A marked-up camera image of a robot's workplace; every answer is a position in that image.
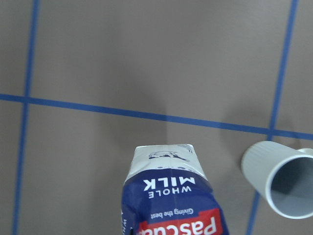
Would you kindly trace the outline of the blue white milk carton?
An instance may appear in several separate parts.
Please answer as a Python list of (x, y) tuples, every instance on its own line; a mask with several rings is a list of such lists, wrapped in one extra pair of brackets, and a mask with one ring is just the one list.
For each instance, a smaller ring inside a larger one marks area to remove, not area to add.
[(191, 144), (138, 146), (122, 189), (124, 235), (227, 235)]

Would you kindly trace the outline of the white handled mug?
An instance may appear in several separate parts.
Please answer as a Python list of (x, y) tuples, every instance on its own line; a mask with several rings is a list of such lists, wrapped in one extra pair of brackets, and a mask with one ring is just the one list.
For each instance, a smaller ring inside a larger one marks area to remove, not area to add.
[(279, 215), (305, 219), (313, 215), (313, 150), (261, 141), (243, 154), (245, 178)]

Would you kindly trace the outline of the brown paper table cover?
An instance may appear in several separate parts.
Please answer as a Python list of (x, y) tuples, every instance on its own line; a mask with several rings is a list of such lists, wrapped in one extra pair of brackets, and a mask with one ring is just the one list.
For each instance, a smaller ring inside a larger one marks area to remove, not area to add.
[(189, 143), (232, 235), (310, 235), (244, 178), (313, 145), (310, 0), (3, 0), (0, 232), (119, 235), (139, 145)]

